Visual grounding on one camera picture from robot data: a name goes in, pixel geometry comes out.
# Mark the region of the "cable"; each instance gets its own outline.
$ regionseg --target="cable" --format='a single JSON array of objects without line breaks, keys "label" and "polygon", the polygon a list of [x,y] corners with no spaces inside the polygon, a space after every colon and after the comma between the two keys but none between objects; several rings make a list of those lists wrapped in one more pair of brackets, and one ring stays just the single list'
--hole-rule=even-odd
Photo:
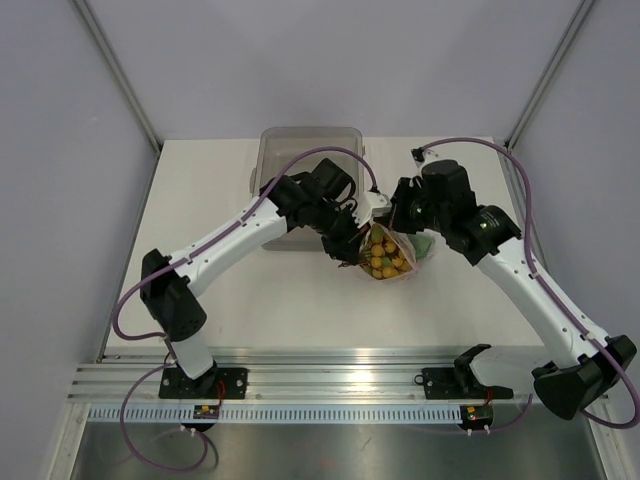
[{"label": "cable", "polygon": [[[144,444],[143,448],[149,447],[149,446],[153,445],[154,443],[156,443],[158,440],[161,440],[164,437],[168,437],[168,436],[173,435],[175,433],[185,434],[185,433],[187,433],[187,431],[183,430],[181,428],[172,428],[170,430],[165,430],[164,432],[161,432],[161,433],[151,437],[151,439],[149,439],[149,441]],[[213,455],[215,457],[215,462],[214,462],[214,464],[212,466],[212,468],[215,469],[218,466],[218,463],[220,462],[220,455],[218,454],[218,449],[216,448],[216,446],[213,443],[213,441],[209,437],[207,437],[206,435],[205,435],[205,437],[206,437],[206,441],[209,444],[209,447],[211,448],[211,451],[213,452]],[[102,452],[103,452],[102,449],[98,450],[98,458],[100,458],[100,461],[102,461],[103,463],[105,463],[106,465],[108,465],[110,467],[117,467],[119,465],[127,463],[132,458],[135,458],[133,453],[129,453],[129,455],[127,455],[126,457],[124,457],[121,460],[116,460],[116,461],[110,462],[110,461],[108,461],[108,460],[106,460],[104,458]]]},{"label": "cable", "polygon": [[613,423],[608,420],[604,420],[602,418],[598,418],[593,414],[583,410],[582,414],[587,417],[589,420],[594,421],[600,425],[609,428],[616,429],[628,429],[633,428],[638,423],[640,423],[640,395],[638,395],[638,391],[636,390],[633,382],[624,371],[624,369],[620,366],[620,364],[611,356],[611,354],[607,351],[607,349],[602,345],[597,339],[590,338],[589,330],[576,318],[576,316],[571,312],[569,307],[565,305],[562,299],[556,294],[553,288],[546,282],[546,280],[541,275],[535,275],[538,272],[536,268],[536,264],[533,261],[533,250],[531,248],[531,235],[533,228],[533,218],[532,218],[532,200],[531,200],[531,184],[529,182],[529,177],[522,166],[522,164],[504,147],[500,145],[496,145],[495,143],[488,142],[487,140],[482,140],[480,138],[473,137],[453,137],[453,138],[445,138],[442,140],[436,140],[434,142],[430,142],[424,145],[422,148],[423,151],[429,150],[431,148],[437,147],[439,145],[444,145],[447,143],[477,143],[480,145],[484,145],[485,147],[489,147],[498,153],[504,155],[509,161],[513,164],[513,166],[518,170],[520,176],[522,177],[522,182],[524,184],[525,191],[525,220],[524,220],[524,256],[527,262],[527,266],[534,274],[533,276],[538,281],[542,289],[549,295],[549,298],[556,304],[556,306],[564,313],[564,315],[569,319],[569,321],[578,329],[578,331],[587,338],[591,344],[602,354],[604,358],[611,364],[616,373],[620,376],[620,379],[627,387],[629,394],[631,395],[631,399],[633,400],[634,414],[631,420],[625,423]]},{"label": "cable", "polygon": [[[265,190],[262,192],[262,194],[260,194],[260,197],[258,197],[258,200],[256,201],[256,203],[254,203],[251,206],[251,208],[249,208],[249,210],[247,210],[247,212],[242,217],[240,217],[240,219],[241,219],[240,221],[237,221],[237,222],[233,223],[232,225],[230,225],[229,227],[224,229],[222,232],[220,232],[218,235],[216,235],[214,238],[212,238],[211,240],[209,240],[208,242],[204,243],[202,246],[200,246],[199,248],[194,250],[191,253],[190,258],[193,259],[193,258],[197,257],[198,255],[204,253],[206,250],[208,250],[209,248],[214,246],[216,243],[218,243],[220,240],[222,240],[227,235],[229,235],[231,232],[233,232],[236,228],[241,226],[243,222],[246,222],[247,219],[250,218],[251,215],[253,215],[253,213],[260,207],[260,205],[262,205],[262,202],[264,202],[266,200],[266,198],[269,196],[271,191],[274,189],[274,187],[276,186],[278,181],[284,176],[284,174],[293,165],[298,163],[303,158],[306,158],[306,157],[308,157],[310,155],[314,155],[316,153],[321,153],[321,152],[339,152],[339,153],[344,153],[346,155],[350,155],[351,157],[355,158],[358,162],[360,162],[364,166],[364,168],[367,170],[367,172],[369,172],[369,176],[371,177],[371,189],[373,191],[377,191],[378,182],[376,180],[375,174],[373,173],[373,170],[371,169],[371,167],[369,166],[367,161],[364,158],[362,158],[360,155],[358,155],[357,153],[352,152],[351,150],[348,150],[348,149],[342,148],[342,147],[318,147],[318,148],[313,148],[311,150],[307,150],[306,152],[303,152],[303,153],[301,153],[299,155],[296,155],[293,159],[291,159],[282,168],[282,170],[280,170],[280,172],[278,172],[278,174],[271,180],[271,182],[269,182],[269,185],[267,186],[267,188],[265,188]],[[120,324],[119,324],[118,320],[120,318],[120,312],[122,311],[122,308],[124,307],[124,304],[138,290],[140,290],[142,287],[144,287],[148,283],[152,282],[156,278],[161,277],[162,275],[164,275],[166,273],[169,273],[169,272],[171,272],[172,270],[175,270],[178,267],[181,267],[182,265],[184,265],[188,261],[190,261],[189,258],[181,258],[180,260],[176,260],[175,262],[171,263],[170,265],[167,265],[166,267],[158,270],[157,272],[154,272],[151,275],[143,278],[142,280],[140,280],[138,283],[136,283],[133,287],[131,287],[129,290],[127,290],[125,292],[125,294],[122,296],[122,298],[120,298],[120,300],[118,300],[118,303],[116,303],[116,306],[114,307],[113,312],[111,313],[111,325],[113,326],[113,331],[115,332],[115,334],[118,337],[120,337],[123,340],[130,341],[130,342],[133,342],[133,341],[136,341],[136,340],[145,340],[147,338],[156,338],[157,337],[157,338],[165,339],[165,343],[167,344],[167,347],[170,347],[169,342],[166,341],[167,335],[166,335],[165,332],[157,331],[157,332],[145,333],[145,334],[142,334],[142,335],[129,335],[129,334],[126,334],[126,333],[124,333],[122,331],[122,329],[120,328]]]},{"label": "cable", "polygon": [[129,391],[127,392],[127,394],[124,396],[124,400],[122,401],[122,406],[120,407],[120,431],[122,432],[122,438],[124,439],[124,443],[127,445],[127,447],[129,448],[129,450],[131,451],[131,454],[137,458],[140,462],[144,463],[145,465],[148,465],[150,467],[156,468],[160,471],[163,472],[169,472],[169,473],[190,473],[193,472],[195,470],[197,470],[200,465],[202,465],[205,461],[205,459],[207,458],[207,452],[209,451],[209,445],[211,444],[211,441],[209,439],[209,437],[207,437],[205,434],[198,432],[197,430],[191,430],[191,433],[198,435],[198,437],[200,437],[200,440],[202,440],[202,445],[203,445],[203,450],[202,450],[202,456],[200,457],[200,459],[194,463],[193,465],[189,466],[189,467],[184,467],[184,468],[175,468],[175,467],[167,467],[165,465],[160,465],[159,463],[153,462],[151,460],[149,460],[148,458],[146,458],[145,456],[143,456],[135,447],[135,445],[133,445],[133,442],[131,441],[131,438],[129,438],[129,434],[127,433],[127,428],[125,426],[125,421],[124,421],[124,416],[125,416],[125,411],[127,408],[127,404],[129,403],[129,400],[131,399],[131,396],[133,395],[133,392],[136,390],[136,388],[138,388],[140,386],[140,384],[142,384],[142,382],[144,382],[147,378],[149,378],[151,375],[154,375],[158,372],[163,371],[165,368],[176,368],[176,365],[165,365],[162,364],[159,367],[156,367],[152,370],[150,370],[149,372],[145,373],[142,377],[140,377],[140,379],[138,379],[129,389]]}]

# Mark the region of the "metal floor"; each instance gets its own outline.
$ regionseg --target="metal floor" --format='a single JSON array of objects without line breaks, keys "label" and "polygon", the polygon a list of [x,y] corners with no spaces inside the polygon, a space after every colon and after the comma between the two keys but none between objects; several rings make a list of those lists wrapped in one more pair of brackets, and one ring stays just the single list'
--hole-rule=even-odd
[{"label": "metal floor", "polygon": [[[496,406],[496,424],[517,414]],[[144,455],[181,467],[197,460],[200,441],[174,434],[145,443],[166,424],[130,424]],[[404,425],[238,425],[220,424],[207,434],[219,454],[188,475],[158,472],[127,457],[117,423],[88,423],[73,479],[605,479],[586,421],[565,422],[543,407],[532,408],[511,431],[489,436],[442,435],[437,428]]]}]

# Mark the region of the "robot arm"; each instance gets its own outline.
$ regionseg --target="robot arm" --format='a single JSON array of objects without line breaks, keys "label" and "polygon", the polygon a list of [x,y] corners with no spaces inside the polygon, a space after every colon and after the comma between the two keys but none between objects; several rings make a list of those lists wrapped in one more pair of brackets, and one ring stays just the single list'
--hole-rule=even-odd
[{"label": "robot arm", "polygon": [[[537,272],[529,269],[520,230],[498,207],[476,203],[463,167],[454,160],[417,163],[419,175],[399,180],[391,199],[391,212],[376,220],[404,233],[425,229],[439,232],[451,249],[464,255],[471,265],[477,265],[507,294],[540,336],[551,357],[551,362],[544,366],[529,365],[537,367],[531,372],[536,393],[553,413],[573,418],[618,381],[611,364],[589,338],[604,345],[624,369],[636,353],[635,345],[624,335],[609,337],[539,264]],[[538,275],[580,319],[589,338],[581,334],[543,290],[536,279]],[[520,379],[513,378],[514,374],[526,377],[522,377],[522,369],[514,367],[511,359],[492,356],[488,346],[479,347],[474,349],[469,366],[480,384],[523,385]]]},{"label": "robot arm", "polygon": [[[215,370],[201,331],[207,316],[196,298],[252,250],[294,228],[309,226],[321,235],[324,250],[331,258],[358,263],[361,236],[373,215],[388,212],[389,199],[369,191],[359,196],[355,208],[338,203],[337,198],[352,182],[342,169],[324,159],[310,174],[282,177],[248,218],[247,212],[260,197],[254,197],[236,217],[188,247],[166,257],[158,250],[145,255],[142,278],[165,268],[172,260],[188,259],[140,292],[152,317],[167,334],[172,353],[186,376],[198,379]],[[220,239],[214,248],[197,254],[216,237]]]}]

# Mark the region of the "yellow fruit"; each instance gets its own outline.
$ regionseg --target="yellow fruit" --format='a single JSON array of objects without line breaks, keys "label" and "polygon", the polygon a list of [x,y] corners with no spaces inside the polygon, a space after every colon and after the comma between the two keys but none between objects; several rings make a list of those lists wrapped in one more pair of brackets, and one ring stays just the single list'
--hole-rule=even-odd
[{"label": "yellow fruit", "polygon": [[382,248],[382,245],[374,245],[373,247],[371,247],[371,254],[374,257],[383,257],[384,248]]},{"label": "yellow fruit", "polygon": [[387,242],[384,244],[384,251],[387,253],[393,253],[398,249],[398,246],[393,242]]},{"label": "yellow fruit", "polygon": [[382,276],[384,278],[391,278],[398,275],[398,271],[393,267],[386,267],[382,270]]}]

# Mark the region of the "stainless steel surface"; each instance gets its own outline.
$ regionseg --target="stainless steel surface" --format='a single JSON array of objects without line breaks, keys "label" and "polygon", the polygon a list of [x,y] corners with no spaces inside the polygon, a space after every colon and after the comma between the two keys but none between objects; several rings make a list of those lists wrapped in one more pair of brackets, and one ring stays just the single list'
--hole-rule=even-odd
[{"label": "stainless steel surface", "polygon": [[524,130],[527,128],[527,125],[535,114],[538,105],[543,100],[549,85],[553,82],[562,62],[566,58],[567,53],[582,30],[582,27],[584,27],[597,2],[598,0],[582,0],[580,5],[578,5],[578,8],[567,25],[567,28],[562,34],[558,45],[553,51],[551,58],[547,62],[542,75],[540,75],[538,82],[533,88],[533,92],[529,96],[529,99],[520,113],[516,124],[513,126],[509,136],[507,137],[506,144],[509,150],[513,150],[522,137]]},{"label": "stainless steel surface", "polygon": [[[517,414],[498,407],[497,422]],[[406,425],[216,425],[208,436],[219,453],[192,479],[604,479],[586,421],[559,421],[535,407],[518,428],[467,438],[425,432]],[[451,430],[454,427],[437,427]],[[150,459],[186,466],[201,452],[200,442],[176,433],[147,444],[167,425],[131,424],[133,442]],[[128,455],[117,424],[89,423],[74,479],[173,479]]]},{"label": "stainless steel surface", "polygon": [[162,150],[162,140],[158,137],[153,125],[149,121],[149,117],[145,113],[142,105],[140,104],[138,97],[136,96],[127,76],[116,57],[116,54],[107,39],[98,18],[96,17],[89,0],[71,0],[71,5],[75,8],[80,16],[81,20],[85,24],[87,31],[93,39],[98,50],[102,54],[107,69],[113,75],[113,78],[118,85],[118,88],[122,92],[125,101],[131,108],[131,111],[138,121],[140,128],[147,137],[149,145],[156,154],[156,158],[160,157],[160,151]]}]

